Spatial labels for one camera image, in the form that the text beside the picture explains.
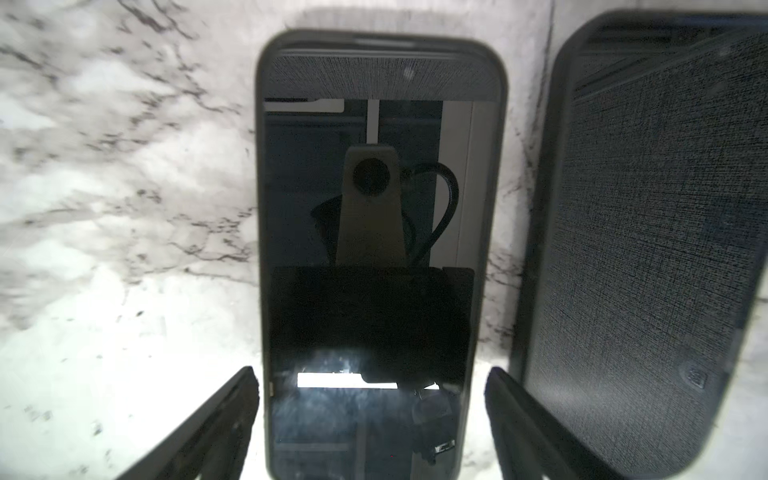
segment marble surface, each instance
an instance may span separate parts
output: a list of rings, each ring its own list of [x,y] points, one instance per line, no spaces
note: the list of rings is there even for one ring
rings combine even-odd
[[[500,478],[482,388],[511,345],[547,72],[589,18],[654,6],[668,4],[1,3],[0,478],[114,478],[242,365],[260,376],[253,82],[261,48],[287,28],[474,38],[505,63],[461,471]],[[760,299],[715,431],[686,478],[768,471],[759,447],[768,286]],[[266,477],[262,428],[260,415],[243,478]]]

